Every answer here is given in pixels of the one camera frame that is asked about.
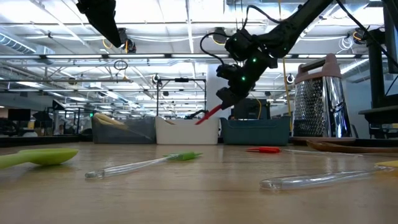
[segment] white bin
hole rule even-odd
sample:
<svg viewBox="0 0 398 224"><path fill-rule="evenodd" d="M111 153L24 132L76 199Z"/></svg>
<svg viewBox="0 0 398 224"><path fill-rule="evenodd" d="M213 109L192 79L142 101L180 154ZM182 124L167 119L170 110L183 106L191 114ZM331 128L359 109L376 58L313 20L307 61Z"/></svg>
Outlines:
<svg viewBox="0 0 398 224"><path fill-rule="evenodd" d="M198 120L172 120L167 123L156 117L156 140L158 144L217 144L219 118L210 118L202 124Z"/></svg>

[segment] wooden table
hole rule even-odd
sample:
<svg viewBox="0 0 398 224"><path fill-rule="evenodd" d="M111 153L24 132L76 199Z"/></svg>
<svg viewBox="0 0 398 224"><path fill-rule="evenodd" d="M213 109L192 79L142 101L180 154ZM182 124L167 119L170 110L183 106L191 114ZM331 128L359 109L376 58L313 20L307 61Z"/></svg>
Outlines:
<svg viewBox="0 0 398 224"><path fill-rule="evenodd" d="M42 147L80 152L62 166L0 170L0 223L397 223L398 178L393 175L279 194L259 190L262 179L368 169L375 162L398 160L397 154L328 157L248 153L241 146L91 143ZM0 154L34 148L40 146L1 149ZM84 177L93 169L178 151L203 156L102 180Z"/></svg>

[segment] teal bin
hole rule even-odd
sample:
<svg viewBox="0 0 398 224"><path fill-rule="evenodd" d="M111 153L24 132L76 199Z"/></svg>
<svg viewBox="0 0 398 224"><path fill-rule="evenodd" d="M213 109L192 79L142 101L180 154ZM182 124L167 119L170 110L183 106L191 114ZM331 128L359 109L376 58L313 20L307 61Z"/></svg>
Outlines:
<svg viewBox="0 0 398 224"><path fill-rule="evenodd" d="M247 146L285 146L289 141L290 116L280 119L228 121L221 118L225 144Z"/></svg>

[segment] gray bin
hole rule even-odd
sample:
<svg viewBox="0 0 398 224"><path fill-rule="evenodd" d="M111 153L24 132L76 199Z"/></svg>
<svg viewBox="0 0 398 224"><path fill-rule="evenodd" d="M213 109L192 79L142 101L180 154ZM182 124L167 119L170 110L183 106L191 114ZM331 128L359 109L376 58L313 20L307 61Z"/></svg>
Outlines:
<svg viewBox="0 0 398 224"><path fill-rule="evenodd" d="M290 116L280 119L228 121L221 119L221 135L225 144L285 146L289 141Z"/></svg>
<svg viewBox="0 0 398 224"><path fill-rule="evenodd" d="M127 120L125 125L101 124L93 119L93 142L96 144L156 143L155 118Z"/></svg>

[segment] lime green spatula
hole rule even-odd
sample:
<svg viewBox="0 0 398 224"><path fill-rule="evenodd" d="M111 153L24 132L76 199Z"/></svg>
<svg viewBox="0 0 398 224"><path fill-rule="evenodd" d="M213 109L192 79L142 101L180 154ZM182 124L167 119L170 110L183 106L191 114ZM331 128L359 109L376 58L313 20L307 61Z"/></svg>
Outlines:
<svg viewBox="0 0 398 224"><path fill-rule="evenodd" d="M61 164L73 158L77 149L31 149L21 150L18 153L0 156L0 169L31 162L38 165Z"/></svg>

